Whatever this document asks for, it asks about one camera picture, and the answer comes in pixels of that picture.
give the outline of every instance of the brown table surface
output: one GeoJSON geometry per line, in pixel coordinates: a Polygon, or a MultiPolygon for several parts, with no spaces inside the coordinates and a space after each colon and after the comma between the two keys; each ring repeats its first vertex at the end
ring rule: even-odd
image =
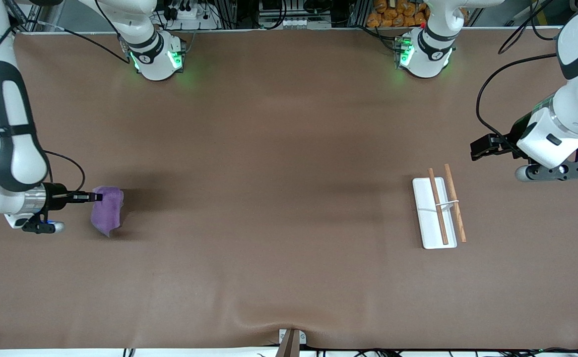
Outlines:
{"type": "MultiPolygon", "coordinates": [[[[126,213],[113,239],[88,204],[52,236],[0,216],[0,348],[255,346],[286,327],[319,348],[578,348],[578,180],[470,161],[484,79],[554,50],[527,31],[498,56],[508,34],[464,31],[425,80],[360,31],[198,34],[159,83],[73,36],[17,36],[42,145],[87,189],[126,189],[126,213]],[[425,250],[411,180],[444,163],[469,242],[425,250]]],[[[508,131],[563,83],[555,59],[513,67],[482,114],[508,131]]]]}

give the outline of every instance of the power cable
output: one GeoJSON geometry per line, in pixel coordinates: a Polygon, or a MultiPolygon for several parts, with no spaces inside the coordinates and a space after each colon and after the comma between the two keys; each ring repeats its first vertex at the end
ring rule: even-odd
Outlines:
{"type": "Polygon", "coordinates": [[[210,10],[213,14],[215,14],[216,16],[218,16],[218,18],[219,18],[220,20],[222,20],[223,22],[227,22],[227,23],[229,23],[230,25],[238,25],[237,22],[233,22],[233,21],[227,20],[227,19],[225,19],[223,16],[221,16],[221,14],[220,14],[218,11],[215,11],[214,8],[207,2],[207,0],[205,0],[204,3],[205,3],[205,9],[204,9],[205,12],[207,12],[207,8],[209,7],[209,10],[210,10]]]}
{"type": "Polygon", "coordinates": [[[391,50],[391,51],[393,51],[393,52],[400,52],[400,50],[395,49],[393,46],[389,45],[389,44],[386,42],[386,38],[379,33],[379,30],[377,29],[377,27],[375,27],[375,32],[377,33],[377,38],[379,39],[379,41],[381,41],[382,44],[383,44],[386,48],[388,48],[389,50],[391,50]]]}
{"type": "Polygon", "coordinates": [[[105,51],[108,52],[109,54],[112,54],[113,56],[117,57],[117,58],[118,58],[120,61],[122,61],[123,63],[130,63],[130,62],[128,61],[128,59],[125,59],[125,58],[119,56],[118,54],[115,54],[114,52],[112,52],[112,50],[110,50],[110,48],[107,48],[107,47],[105,47],[104,45],[102,45],[101,43],[98,43],[97,41],[94,41],[93,39],[89,39],[89,38],[85,37],[85,36],[82,35],[82,34],[78,34],[78,33],[76,33],[76,32],[73,32],[73,31],[71,31],[71,30],[69,30],[69,29],[66,29],[66,28],[64,28],[64,27],[61,27],[61,26],[53,25],[52,23],[48,23],[48,22],[44,22],[44,21],[36,21],[36,22],[39,23],[40,25],[46,25],[46,26],[55,27],[56,29],[58,29],[58,30],[60,30],[60,31],[67,32],[67,33],[69,33],[69,34],[72,34],[72,35],[74,35],[74,36],[77,36],[78,38],[84,39],[84,40],[92,43],[93,45],[96,45],[97,47],[105,50],[105,51]]]}
{"type": "Polygon", "coordinates": [[[276,29],[277,27],[279,27],[280,25],[282,25],[282,23],[284,22],[284,20],[287,17],[287,10],[288,10],[288,6],[287,6],[287,2],[286,0],[282,0],[282,6],[280,6],[280,10],[279,10],[279,16],[280,18],[278,19],[278,21],[271,27],[264,27],[264,25],[261,25],[256,19],[255,16],[256,14],[259,12],[259,10],[257,9],[257,6],[259,2],[257,0],[250,0],[250,19],[251,19],[251,23],[259,28],[259,29],[263,29],[263,30],[273,30],[276,29]]]}
{"type": "Polygon", "coordinates": [[[192,40],[190,41],[190,45],[185,48],[185,54],[189,54],[189,52],[192,50],[192,45],[194,44],[194,39],[196,38],[196,32],[198,32],[198,29],[194,30],[194,34],[192,35],[192,40]]]}
{"type": "MultiPolygon", "coordinates": [[[[535,7],[538,7],[538,3],[540,2],[540,0],[536,0],[536,5],[535,7]]],[[[533,9],[534,9],[534,5],[532,2],[529,2],[529,13],[533,13],[533,9]]],[[[534,22],[535,18],[531,19],[531,28],[533,29],[533,33],[536,35],[536,37],[538,37],[539,39],[542,39],[544,41],[554,41],[554,39],[556,39],[556,36],[552,37],[552,38],[547,38],[545,36],[542,36],[540,34],[540,32],[538,32],[538,29],[536,29],[536,23],[534,22]]]]}
{"type": "Polygon", "coordinates": [[[356,27],[357,29],[362,29],[364,30],[364,32],[366,32],[367,34],[369,34],[370,36],[373,36],[374,38],[383,38],[383,39],[388,39],[391,41],[395,41],[394,37],[391,36],[380,36],[380,34],[370,31],[370,29],[368,29],[368,27],[362,26],[362,25],[352,25],[351,27],[356,27]]]}
{"type": "Polygon", "coordinates": [[[64,159],[64,160],[70,161],[73,165],[75,165],[75,166],[79,169],[79,171],[80,171],[81,174],[82,174],[82,181],[81,181],[81,183],[79,184],[78,188],[76,188],[75,190],[73,190],[72,192],[69,192],[69,193],[53,195],[52,198],[70,197],[70,196],[74,195],[75,193],[77,193],[79,190],[81,190],[81,189],[84,187],[84,185],[85,185],[85,183],[86,183],[86,172],[84,171],[84,169],[81,167],[80,164],[78,164],[75,160],[69,158],[68,156],[65,156],[65,155],[62,155],[62,154],[58,154],[57,152],[48,151],[48,150],[44,150],[44,152],[46,152],[46,154],[53,155],[53,156],[57,156],[58,158],[62,158],[62,159],[64,159]]]}
{"type": "Polygon", "coordinates": [[[117,30],[117,28],[112,24],[112,21],[110,21],[110,19],[108,18],[108,16],[106,16],[106,14],[103,12],[103,10],[101,9],[101,6],[99,5],[99,0],[94,0],[94,4],[97,5],[97,9],[99,9],[99,12],[101,13],[101,16],[103,16],[103,18],[106,19],[106,21],[108,22],[108,24],[110,25],[110,27],[112,27],[112,29],[115,31],[115,33],[117,34],[117,39],[121,37],[121,34],[119,33],[119,31],[117,30]]]}
{"type": "Polygon", "coordinates": [[[505,40],[505,42],[501,45],[501,47],[498,49],[498,54],[502,55],[505,52],[507,52],[507,50],[509,50],[513,45],[515,45],[515,43],[518,42],[518,40],[520,39],[520,37],[522,36],[522,34],[525,32],[525,28],[527,27],[527,25],[531,22],[533,25],[533,28],[535,29],[535,25],[533,23],[533,19],[540,13],[542,12],[545,7],[549,6],[549,4],[552,2],[553,0],[545,0],[545,2],[542,3],[542,6],[539,9],[536,9],[536,11],[531,11],[531,14],[529,16],[529,18],[527,20],[525,20],[523,23],[521,23],[521,25],[514,30],[514,32],[505,40]]]}
{"type": "MultiPolygon", "coordinates": [[[[483,95],[483,91],[485,90],[485,88],[487,88],[489,82],[491,82],[491,80],[497,76],[497,74],[499,74],[500,72],[504,71],[505,69],[517,65],[517,64],[521,64],[521,63],[526,63],[529,61],[536,61],[536,60],[542,60],[542,59],[550,59],[552,57],[556,57],[556,54],[547,54],[547,55],[539,55],[539,56],[533,56],[533,57],[527,57],[526,59],[518,59],[516,61],[513,61],[511,63],[507,63],[506,65],[504,65],[503,67],[498,68],[497,70],[495,70],[495,72],[493,72],[491,75],[489,75],[488,79],[486,79],[485,83],[483,83],[483,85],[481,86],[481,90],[479,91],[479,95],[476,98],[476,117],[478,118],[479,122],[481,122],[481,124],[483,124],[487,129],[490,129],[494,134],[496,134],[498,136],[498,138],[500,138],[500,140],[502,140],[503,144],[505,144],[508,149],[510,151],[512,151],[514,154],[517,154],[519,156],[520,152],[518,151],[518,149],[515,147],[515,145],[513,145],[512,143],[510,143],[507,138],[505,138],[505,136],[503,134],[501,134],[498,130],[496,130],[493,126],[491,126],[490,124],[488,124],[487,122],[485,122],[485,120],[483,120],[483,118],[481,117],[481,97],[483,95]]],[[[502,151],[502,152],[498,152],[497,154],[502,154],[505,153],[506,151],[502,151]]]]}

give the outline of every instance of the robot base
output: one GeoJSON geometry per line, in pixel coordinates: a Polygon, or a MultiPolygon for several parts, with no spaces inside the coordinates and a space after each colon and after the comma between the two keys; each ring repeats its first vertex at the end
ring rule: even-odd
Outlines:
{"type": "Polygon", "coordinates": [[[413,29],[410,32],[402,35],[401,39],[397,39],[397,46],[395,48],[401,49],[401,53],[395,53],[395,63],[397,68],[404,68],[411,74],[420,78],[431,78],[438,75],[441,70],[448,65],[452,49],[443,55],[439,60],[431,60],[424,52],[420,50],[418,43],[419,34],[422,29],[413,29]]]}
{"type": "Polygon", "coordinates": [[[163,37],[164,46],[152,63],[142,63],[140,55],[137,59],[132,52],[130,53],[134,68],[150,81],[162,81],[176,72],[183,72],[185,62],[187,50],[185,42],[167,31],[159,31],[159,34],[163,37]]]}

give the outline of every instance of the purple towel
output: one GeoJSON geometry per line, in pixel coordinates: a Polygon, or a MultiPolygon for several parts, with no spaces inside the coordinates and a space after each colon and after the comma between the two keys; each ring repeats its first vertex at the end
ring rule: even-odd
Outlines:
{"type": "Polygon", "coordinates": [[[103,200],[92,205],[91,222],[106,237],[110,231],[121,226],[121,206],[124,205],[124,192],[118,187],[100,186],[92,192],[103,195],[103,200]]]}

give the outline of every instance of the white tray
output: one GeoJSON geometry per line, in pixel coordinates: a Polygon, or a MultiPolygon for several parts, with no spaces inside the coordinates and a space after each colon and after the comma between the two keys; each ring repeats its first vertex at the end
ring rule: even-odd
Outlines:
{"type": "MultiPolygon", "coordinates": [[[[448,193],[443,181],[443,177],[434,178],[439,192],[439,199],[442,203],[448,202],[448,193]]],[[[441,249],[456,248],[456,233],[454,232],[454,223],[450,214],[450,205],[441,206],[443,221],[446,224],[448,234],[448,244],[443,244],[441,238],[441,229],[439,228],[439,218],[437,217],[437,208],[434,204],[434,195],[429,178],[414,178],[412,180],[414,189],[414,201],[416,201],[416,212],[419,215],[419,226],[421,228],[421,238],[423,248],[441,249]]]]}

